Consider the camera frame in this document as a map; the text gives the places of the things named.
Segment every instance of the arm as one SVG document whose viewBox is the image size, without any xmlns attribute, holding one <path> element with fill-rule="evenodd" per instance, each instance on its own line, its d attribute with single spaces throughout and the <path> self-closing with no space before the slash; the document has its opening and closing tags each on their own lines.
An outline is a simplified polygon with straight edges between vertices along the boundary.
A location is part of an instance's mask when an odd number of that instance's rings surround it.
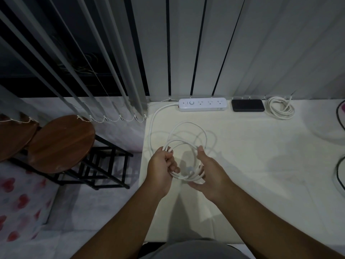
<svg viewBox="0 0 345 259">
<path fill-rule="evenodd" d="M 159 201 L 168 193 L 179 168 L 173 153 L 159 148 L 149 161 L 144 183 L 124 207 L 72 259 L 136 258 Z"/>
<path fill-rule="evenodd" d="M 202 146 L 198 159 L 204 165 L 205 183 L 189 185 L 217 205 L 256 258 L 344 258 L 248 195 L 205 154 Z"/>
</svg>

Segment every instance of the black metal stool frame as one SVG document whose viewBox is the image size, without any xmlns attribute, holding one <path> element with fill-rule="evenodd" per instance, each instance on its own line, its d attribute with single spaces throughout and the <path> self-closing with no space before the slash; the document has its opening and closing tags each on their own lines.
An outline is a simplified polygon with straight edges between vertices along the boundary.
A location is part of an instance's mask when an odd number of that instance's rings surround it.
<svg viewBox="0 0 345 259">
<path fill-rule="evenodd" d="M 106 139 L 103 139 L 102 137 L 96 135 L 95 140 L 99 141 L 106 146 L 101 147 L 92 147 L 88 156 L 86 156 L 80 163 L 78 172 L 69 169 L 67 171 L 64 171 L 62 173 L 56 173 L 56 174 L 46 174 L 42 173 L 40 171 L 37 171 L 32 166 L 28 165 L 27 163 L 20 161 L 16 158 L 10 158 L 9 161 L 12 162 L 15 165 L 18 165 L 26 170 L 30 170 L 32 172 L 35 172 L 36 174 L 39 174 L 41 176 L 44 176 L 45 178 L 49 179 L 50 181 L 57 183 L 59 185 L 65 185 L 65 184 L 87 184 L 89 187 L 99 190 L 102 188 L 119 188 L 124 187 L 126 189 L 129 189 L 129 185 L 125 183 L 126 179 L 126 172 L 127 172 L 127 165 L 128 165 L 128 159 L 129 157 L 133 157 L 133 154 L 130 152 L 127 152 L 126 150 L 123 150 L 122 148 L 110 143 Z M 21 151 L 22 154 L 27 155 L 26 150 Z M 125 161 L 123 164 L 123 171 L 122 171 L 122 178 L 121 180 L 116 178 L 112 175 L 112 169 L 114 165 L 115 157 L 117 156 L 124 156 Z M 110 157 L 109 160 L 109 166 L 108 170 L 104 170 L 99 166 L 99 163 L 102 158 Z M 59 179 L 61 175 L 66 174 L 71 176 L 72 178 L 76 179 L 74 180 L 62 180 Z M 110 184 L 110 185 L 96 185 L 96 180 L 99 179 L 110 179 L 116 184 Z"/>
</svg>

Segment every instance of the round wooden seat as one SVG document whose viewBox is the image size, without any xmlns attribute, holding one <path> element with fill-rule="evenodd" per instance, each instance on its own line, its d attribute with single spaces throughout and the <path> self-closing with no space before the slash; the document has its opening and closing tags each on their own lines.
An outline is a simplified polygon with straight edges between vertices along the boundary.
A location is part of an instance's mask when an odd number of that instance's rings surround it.
<svg viewBox="0 0 345 259">
<path fill-rule="evenodd" d="M 9 119 L 5 115 L 0 116 L 0 121 Z M 22 115 L 21 121 L 28 122 L 29 118 Z M 35 121 L 22 122 L 0 122 L 0 162 L 20 152 L 35 135 L 38 123 Z"/>
<path fill-rule="evenodd" d="M 31 140 L 28 162 L 47 174 L 71 169 L 88 154 L 95 134 L 92 123 L 84 122 L 76 115 L 59 117 L 44 126 Z"/>
</svg>

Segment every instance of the forearm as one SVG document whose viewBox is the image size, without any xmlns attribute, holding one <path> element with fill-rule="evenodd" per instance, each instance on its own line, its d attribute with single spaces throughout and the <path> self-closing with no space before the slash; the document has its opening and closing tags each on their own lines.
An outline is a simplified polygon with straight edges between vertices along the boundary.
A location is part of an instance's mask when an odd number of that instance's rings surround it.
<svg viewBox="0 0 345 259">
<path fill-rule="evenodd" d="M 161 195 L 147 183 L 72 259 L 127 259 L 142 246 Z"/>
<path fill-rule="evenodd" d="M 215 204 L 254 254 L 264 258 L 343 258 L 276 216 L 234 183 Z"/>
</svg>

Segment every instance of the right hand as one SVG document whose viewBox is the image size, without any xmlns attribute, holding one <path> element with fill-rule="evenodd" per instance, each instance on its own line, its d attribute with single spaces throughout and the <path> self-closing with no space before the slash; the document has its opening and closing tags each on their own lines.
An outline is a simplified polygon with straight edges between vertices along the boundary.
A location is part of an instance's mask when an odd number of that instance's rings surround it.
<svg viewBox="0 0 345 259">
<path fill-rule="evenodd" d="M 205 154 L 202 146 L 198 147 L 197 158 L 203 163 L 205 175 L 203 179 L 205 183 L 197 184 L 188 182 L 189 186 L 202 192 L 204 196 L 211 202 L 216 202 L 222 198 L 223 192 L 226 188 L 231 187 L 233 182 L 224 171 L 223 167 L 211 157 Z"/>
</svg>

